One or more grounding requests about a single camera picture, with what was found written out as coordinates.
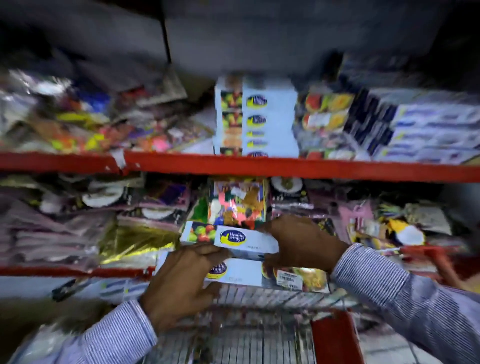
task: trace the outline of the hand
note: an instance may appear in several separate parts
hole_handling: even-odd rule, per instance
[[[280,253],[266,254],[265,262],[274,267],[317,268],[331,272],[348,244],[323,231],[309,218],[282,215],[266,222],[259,231],[278,241]]]
[[[157,334],[212,303],[221,284],[213,282],[203,289],[204,278],[228,257],[228,250],[211,243],[183,247],[168,254],[139,300]]]

